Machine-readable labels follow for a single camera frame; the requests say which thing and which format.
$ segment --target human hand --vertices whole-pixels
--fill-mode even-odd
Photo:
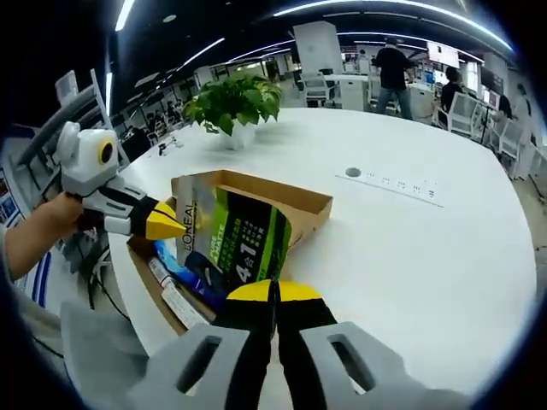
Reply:
[[[61,239],[77,231],[76,221],[84,212],[84,207],[76,198],[62,192],[35,212],[41,225]]]

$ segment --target power strip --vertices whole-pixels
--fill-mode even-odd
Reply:
[[[162,299],[167,303],[186,329],[190,330],[194,325],[198,324],[209,324],[209,322],[179,293],[171,278],[168,279],[167,285],[162,292]]]
[[[359,184],[388,190],[399,195],[409,196],[419,201],[444,208],[444,204],[440,201],[437,183],[427,179],[411,181],[409,179],[387,176],[384,173],[362,171],[358,168],[348,168],[344,173],[337,174],[336,176]]]

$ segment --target man in black shirt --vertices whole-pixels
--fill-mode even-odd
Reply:
[[[377,114],[385,114],[385,108],[392,99],[397,99],[401,106],[401,115],[407,120],[412,120],[410,110],[410,96],[404,83],[404,72],[412,68],[412,62],[397,49],[397,41],[389,37],[385,41],[385,48],[378,52],[373,65],[381,68],[381,89],[376,105]]]

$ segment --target cable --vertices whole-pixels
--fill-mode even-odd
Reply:
[[[99,284],[99,286],[101,286],[101,289],[103,290],[104,295],[106,295],[106,297],[108,297],[110,303],[112,303],[112,306],[114,306],[114,309],[116,309],[120,315],[122,315],[129,323],[131,323],[131,320],[129,319],[129,317],[128,317],[126,314],[124,314],[124,313],[120,310],[120,308],[118,307],[118,305],[116,305],[115,302],[112,300],[112,297],[110,297],[110,294],[108,293],[108,291],[106,291],[106,288],[104,287],[103,282],[101,282],[101,281],[99,280],[99,278],[97,278],[97,283]]]
[[[60,354],[59,352],[57,352],[56,350],[52,349],[51,347],[49,347],[47,344],[45,344],[44,342],[42,342],[41,340],[39,340],[37,337],[35,337],[34,335],[32,335],[32,339],[34,339],[34,341],[39,344],[40,346],[42,346],[44,349],[46,349],[48,352],[54,354],[55,356],[65,360],[65,356],[63,356],[62,354]]]

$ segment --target ceiling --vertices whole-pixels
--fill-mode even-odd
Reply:
[[[427,9],[400,3],[353,2],[301,10],[272,17],[273,13],[311,0],[135,0],[124,29],[114,31],[122,0],[57,0],[32,4],[33,17],[21,24],[27,33],[14,52],[9,77],[11,118],[41,126],[59,107],[54,83],[73,69],[80,89],[90,84],[89,71],[105,67],[114,74],[113,114],[140,92],[153,91],[191,56],[219,38],[226,40],[203,53],[176,72],[169,82],[191,75],[194,69],[231,58],[250,50],[290,39],[293,26],[327,20],[338,32],[395,32],[428,38],[462,50],[481,54],[488,49],[515,58],[500,43],[467,24]],[[469,15],[503,36],[495,20],[468,0],[428,1],[431,5]],[[353,12],[358,15],[331,14]],[[163,23],[168,15],[177,18]],[[353,44],[363,36],[341,36],[340,43]],[[158,76],[135,88],[142,78]]]

